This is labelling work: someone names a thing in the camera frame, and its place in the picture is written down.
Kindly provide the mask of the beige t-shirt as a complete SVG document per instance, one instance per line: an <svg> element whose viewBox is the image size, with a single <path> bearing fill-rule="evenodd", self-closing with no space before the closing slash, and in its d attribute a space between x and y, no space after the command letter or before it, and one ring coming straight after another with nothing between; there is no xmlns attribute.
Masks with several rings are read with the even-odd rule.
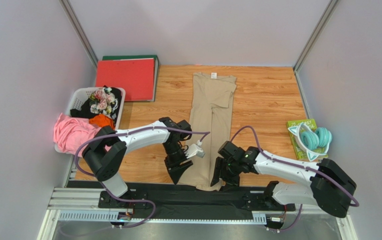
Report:
<svg viewBox="0 0 382 240"><path fill-rule="evenodd" d="M178 184L203 191L218 191L223 181L212 185L218 150L230 139L236 77L193 74L193 101L189 124L195 132L210 132L202 141L203 158L193 157L193 165L180 177Z"/></svg>

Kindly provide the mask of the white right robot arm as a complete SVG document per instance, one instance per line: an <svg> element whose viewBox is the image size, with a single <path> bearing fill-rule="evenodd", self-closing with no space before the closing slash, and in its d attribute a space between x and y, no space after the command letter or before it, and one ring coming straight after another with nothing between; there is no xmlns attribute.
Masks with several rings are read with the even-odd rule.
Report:
<svg viewBox="0 0 382 240"><path fill-rule="evenodd" d="M281 205L314 205L338 218L346 217L350 207L358 206L353 197L356 183L331 159L323 158L318 163L297 161L254 146L244 150L231 141L226 141L218 153L212 186L220 180L238 186L241 173L273 175L292 181L268 188L268 197Z"/></svg>

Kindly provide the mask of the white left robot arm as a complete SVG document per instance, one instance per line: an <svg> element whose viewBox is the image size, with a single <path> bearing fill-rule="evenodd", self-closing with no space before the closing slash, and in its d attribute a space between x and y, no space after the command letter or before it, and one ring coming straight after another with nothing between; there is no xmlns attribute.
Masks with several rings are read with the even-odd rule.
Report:
<svg viewBox="0 0 382 240"><path fill-rule="evenodd" d="M201 141L188 147L181 144L195 134L186 120L176 123L169 117L162 117L151 124L132 129L113 130L107 126L78 147L74 160L77 160L79 155L82 156L90 167L88 175L97 179L111 199L154 206L155 203L151 200L123 197L129 190L119 174L124 157L133 151L161 144L166 153L167 172L176 184L184 171L192 166L191 158L204 154Z"/></svg>

